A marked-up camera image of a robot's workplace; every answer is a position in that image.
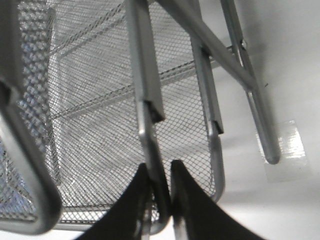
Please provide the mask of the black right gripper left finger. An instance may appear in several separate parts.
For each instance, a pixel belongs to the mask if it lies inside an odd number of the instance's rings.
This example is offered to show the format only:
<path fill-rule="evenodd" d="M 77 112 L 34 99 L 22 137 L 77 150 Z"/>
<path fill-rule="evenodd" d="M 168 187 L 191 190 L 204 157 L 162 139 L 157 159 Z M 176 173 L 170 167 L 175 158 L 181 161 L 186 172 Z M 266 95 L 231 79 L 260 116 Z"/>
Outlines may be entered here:
<path fill-rule="evenodd" d="M 149 234 L 145 218 L 152 200 L 147 166 L 141 163 L 120 198 L 96 223 L 80 235 L 81 240 L 141 240 Z"/>

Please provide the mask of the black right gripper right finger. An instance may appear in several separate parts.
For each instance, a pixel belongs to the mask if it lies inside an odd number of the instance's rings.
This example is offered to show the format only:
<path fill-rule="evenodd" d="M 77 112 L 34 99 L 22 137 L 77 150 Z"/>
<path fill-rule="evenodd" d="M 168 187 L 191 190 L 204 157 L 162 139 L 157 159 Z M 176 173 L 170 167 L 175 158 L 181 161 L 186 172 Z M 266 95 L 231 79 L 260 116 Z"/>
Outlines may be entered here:
<path fill-rule="evenodd" d="M 177 240 L 261 240 L 224 212 L 181 160 L 171 162 L 171 209 Z"/>

